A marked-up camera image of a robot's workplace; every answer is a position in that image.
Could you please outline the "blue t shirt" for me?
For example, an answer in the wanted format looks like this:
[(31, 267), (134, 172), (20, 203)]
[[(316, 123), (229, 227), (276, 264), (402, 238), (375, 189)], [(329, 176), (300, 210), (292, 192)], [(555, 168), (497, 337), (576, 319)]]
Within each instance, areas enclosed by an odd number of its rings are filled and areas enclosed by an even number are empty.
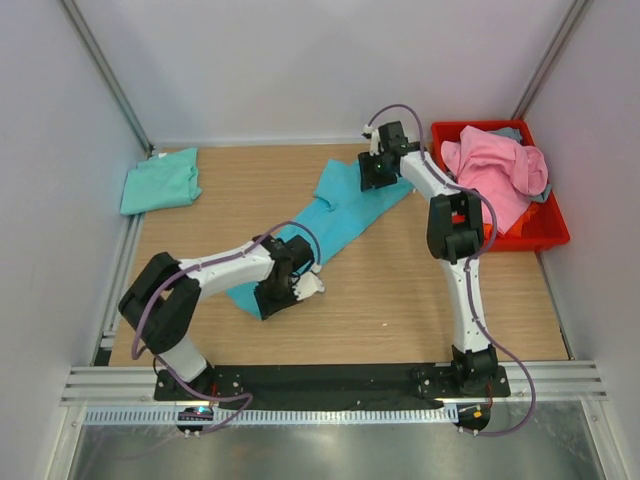
[(361, 190), (360, 168), (330, 160), (316, 189), (314, 200), (290, 224), (280, 223), (269, 232), (284, 242), (301, 236), (310, 244), (311, 254), (325, 265), (371, 224), (409, 194), (412, 185), (400, 179), (380, 189)]

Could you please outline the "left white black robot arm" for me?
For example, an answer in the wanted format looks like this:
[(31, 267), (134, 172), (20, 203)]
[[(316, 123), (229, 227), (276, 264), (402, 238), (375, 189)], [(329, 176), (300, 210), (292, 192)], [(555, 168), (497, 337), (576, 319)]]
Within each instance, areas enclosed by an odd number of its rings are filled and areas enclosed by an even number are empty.
[(208, 400), (215, 369), (189, 338), (196, 306), (204, 299), (251, 284), (258, 316), (265, 320), (325, 291), (309, 242), (269, 234), (221, 254), (178, 260), (154, 255), (130, 285), (118, 311), (135, 331), (133, 356), (144, 346), (163, 363), (155, 398)]

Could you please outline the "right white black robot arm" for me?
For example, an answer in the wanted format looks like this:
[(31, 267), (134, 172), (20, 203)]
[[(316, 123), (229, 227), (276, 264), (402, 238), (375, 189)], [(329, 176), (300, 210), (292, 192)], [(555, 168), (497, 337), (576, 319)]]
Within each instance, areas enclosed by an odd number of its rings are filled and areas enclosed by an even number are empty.
[(367, 125), (369, 149), (358, 155), (362, 191), (404, 179), (428, 202), (427, 247), (445, 274), (454, 315), (450, 381), (464, 396), (480, 395), (497, 375), (496, 349), (488, 338), (479, 284), (484, 245), (482, 202), (439, 168), (399, 121)]

